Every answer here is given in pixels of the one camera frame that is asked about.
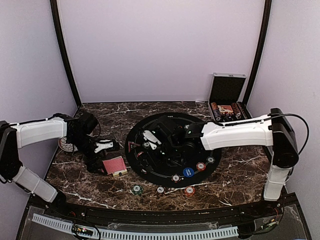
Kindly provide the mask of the red 5 chip stack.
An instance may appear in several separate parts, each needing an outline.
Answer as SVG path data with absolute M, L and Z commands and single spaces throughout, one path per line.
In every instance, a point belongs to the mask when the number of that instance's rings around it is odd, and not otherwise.
M 195 194 L 196 190 L 193 186 L 188 186 L 184 189 L 184 194 L 187 197 L 192 197 Z

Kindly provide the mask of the aluminium poker case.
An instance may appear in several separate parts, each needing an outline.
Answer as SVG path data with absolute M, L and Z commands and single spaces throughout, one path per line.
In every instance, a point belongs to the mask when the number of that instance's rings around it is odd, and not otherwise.
M 234 74 L 234 73 L 214 73 L 212 77 L 212 82 L 210 86 L 210 91 L 207 99 L 209 112 L 214 121 L 213 110 L 211 108 L 211 103 L 215 102 L 217 105 L 230 105 L 232 103 L 237 103 L 242 118 L 237 119 L 235 115 L 221 115 L 221 121 L 216 121 L 218 123 L 224 122 L 225 116 L 231 116 L 232 121 L 245 120 L 248 118 L 246 114 L 244 104 L 240 101 L 240 95 L 242 93 L 244 84 L 246 81 L 246 75 L 244 74 Z

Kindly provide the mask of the black orange 100 chip stack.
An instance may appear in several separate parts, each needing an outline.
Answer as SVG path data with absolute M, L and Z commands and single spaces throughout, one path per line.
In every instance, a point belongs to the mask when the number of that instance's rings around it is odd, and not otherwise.
M 166 189 L 165 189 L 163 186 L 159 186 L 159 187 L 156 189 L 156 194 L 157 194 L 157 195 L 163 195 L 165 192 L 166 192 Z

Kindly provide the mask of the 100 chips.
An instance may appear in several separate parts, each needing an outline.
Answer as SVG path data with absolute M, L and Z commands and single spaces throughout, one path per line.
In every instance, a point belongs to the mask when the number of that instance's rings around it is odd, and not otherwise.
M 174 174 L 172 177 L 171 177 L 171 180 L 174 182 L 174 183 L 178 183 L 181 178 L 178 174 Z

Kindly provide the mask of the clear dealer button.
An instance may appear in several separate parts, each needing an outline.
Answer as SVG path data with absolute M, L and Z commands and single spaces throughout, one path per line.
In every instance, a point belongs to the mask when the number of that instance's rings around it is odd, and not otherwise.
M 223 118 L 223 121 L 224 122 L 231 122 L 233 120 L 233 118 L 231 117 L 231 116 L 225 116 L 224 118 Z

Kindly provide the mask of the black frame post left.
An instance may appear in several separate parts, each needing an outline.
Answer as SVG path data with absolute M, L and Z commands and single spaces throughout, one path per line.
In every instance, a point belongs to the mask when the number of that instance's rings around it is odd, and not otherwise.
M 63 36 L 63 29 L 62 29 L 62 24 L 60 20 L 59 9 L 58 9 L 58 1 L 50 0 L 49 2 L 50 2 L 51 15 L 53 20 L 55 35 L 56 35 L 63 67 L 65 70 L 65 74 L 68 80 L 68 84 L 69 84 L 73 99 L 75 101 L 76 106 L 79 108 L 82 105 L 82 101 L 76 86 L 76 81 L 72 73 L 72 68 L 71 68 L 69 56 L 67 53 L 67 47 L 65 44 L 64 36 Z

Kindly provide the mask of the black frame post right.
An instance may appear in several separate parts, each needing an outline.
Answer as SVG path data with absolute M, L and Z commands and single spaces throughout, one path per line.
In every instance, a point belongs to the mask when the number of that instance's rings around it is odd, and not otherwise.
M 262 14 L 262 20 L 261 20 L 261 26 L 260 26 L 260 31 L 259 31 L 257 47 L 256 47 L 256 51 L 255 51 L 255 55 L 254 55 L 254 59 L 253 59 L 253 63 L 252 63 L 251 72 L 250 72 L 249 79 L 247 82 L 247 87 L 245 89 L 243 100 L 242 100 L 242 103 L 245 106 L 247 106 L 249 103 L 250 96 L 252 94 L 255 80 L 256 80 L 256 77 L 258 74 L 260 62 L 262 59 L 266 36 L 267 36 L 267 31 L 268 31 L 268 26 L 269 26 L 270 15 L 271 15 L 272 2 L 273 2 L 272 0 L 265 0 L 264 1 L 264 9 L 263 9 L 263 14 Z

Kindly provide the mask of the purple 500 chip roll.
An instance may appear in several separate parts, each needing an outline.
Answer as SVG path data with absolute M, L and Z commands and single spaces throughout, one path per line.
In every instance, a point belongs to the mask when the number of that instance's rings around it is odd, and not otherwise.
M 213 113 L 213 117 L 216 121 L 218 121 L 218 122 L 221 121 L 222 116 L 221 116 L 221 113 L 218 109 L 213 109 L 212 113 Z

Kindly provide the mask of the red back card deck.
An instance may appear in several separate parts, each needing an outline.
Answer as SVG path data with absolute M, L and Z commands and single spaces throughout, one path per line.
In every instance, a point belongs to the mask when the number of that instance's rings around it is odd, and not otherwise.
M 103 160 L 102 163 L 107 175 L 111 175 L 113 172 L 116 171 L 127 169 L 124 159 L 121 156 L 108 160 Z

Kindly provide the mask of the round black poker mat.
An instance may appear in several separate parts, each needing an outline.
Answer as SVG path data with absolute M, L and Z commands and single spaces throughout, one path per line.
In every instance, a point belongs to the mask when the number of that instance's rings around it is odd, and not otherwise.
M 155 115 L 188 115 L 185 113 L 179 112 L 165 112 L 165 113 L 158 113 Z M 175 183 L 171 180 L 173 175 L 141 175 L 144 180 L 159 186 L 163 186 L 166 188 L 184 188 L 191 185 L 195 185 L 200 183 L 201 181 L 208 178 L 218 167 L 220 163 L 220 159 L 222 156 L 222 150 L 220 148 L 214 150 L 206 150 L 201 141 L 201 131 L 202 127 L 206 124 L 205 121 L 200 119 L 200 127 L 198 130 L 199 139 L 200 139 L 200 162 L 205 163 L 206 169 L 204 171 L 198 171 L 197 169 L 194 171 L 193 177 L 185 177 L 183 174 L 180 176 L 180 181 Z M 128 161 L 131 169 L 136 172 L 136 148 L 128 152 L 128 142 L 135 142 L 136 143 L 136 125 L 130 130 L 127 135 L 125 141 L 125 156 L 126 160 Z M 215 159 L 214 163 L 207 162 L 208 157 L 213 157 Z

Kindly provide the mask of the red 5 chips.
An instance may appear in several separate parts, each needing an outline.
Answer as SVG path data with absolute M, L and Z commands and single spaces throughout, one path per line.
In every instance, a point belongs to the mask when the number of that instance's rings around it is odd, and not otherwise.
M 198 162 L 196 164 L 196 168 L 197 168 L 198 171 L 202 172 L 202 171 L 204 171 L 206 169 L 206 164 L 203 163 L 203 162 Z

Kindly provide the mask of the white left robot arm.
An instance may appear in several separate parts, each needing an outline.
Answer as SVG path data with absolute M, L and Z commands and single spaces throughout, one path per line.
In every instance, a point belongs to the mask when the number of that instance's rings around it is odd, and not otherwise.
M 19 149 L 51 139 L 66 139 L 85 156 L 85 165 L 90 173 L 106 174 L 103 157 L 107 152 L 120 148 L 115 139 L 102 139 L 92 136 L 99 125 L 97 118 L 85 112 L 79 117 L 55 113 L 44 119 L 20 123 L 0 123 L 0 182 L 15 183 L 31 195 L 50 203 L 51 210 L 60 218 L 67 218 L 71 213 L 65 203 L 63 192 L 50 185 L 36 173 L 28 169 L 19 159 Z

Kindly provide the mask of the green chips mat edge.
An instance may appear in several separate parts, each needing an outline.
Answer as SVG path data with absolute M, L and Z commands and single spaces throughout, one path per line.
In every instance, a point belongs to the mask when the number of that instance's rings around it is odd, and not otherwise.
M 207 158 L 207 162 L 212 164 L 215 162 L 215 158 L 210 156 Z

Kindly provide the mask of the black front table rail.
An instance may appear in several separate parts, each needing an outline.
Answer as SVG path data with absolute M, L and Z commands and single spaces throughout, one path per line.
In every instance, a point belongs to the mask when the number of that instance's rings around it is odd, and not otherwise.
M 295 193 L 284 193 L 277 202 L 258 201 L 236 206 L 209 208 L 203 210 L 182 211 L 135 211 L 105 209 L 64 203 L 59 207 L 45 203 L 39 197 L 31 197 L 27 208 L 35 207 L 41 214 L 54 217 L 66 217 L 77 223 L 89 222 L 97 226 L 107 226 L 111 223 L 142 224 L 142 225 L 179 225 L 217 222 L 219 224 L 245 225 L 254 220 L 280 216 L 283 207 L 299 204 Z

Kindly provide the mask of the green chip stack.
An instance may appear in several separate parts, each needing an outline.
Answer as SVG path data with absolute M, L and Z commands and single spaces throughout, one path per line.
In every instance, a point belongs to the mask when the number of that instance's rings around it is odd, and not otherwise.
M 144 189 L 143 189 L 143 187 L 141 185 L 136 184 L 131 188 L 131 191 L 132 191 L 132 193 L 134 195 L 139 195 L 140 196 L 140 195 L 142 195 Z

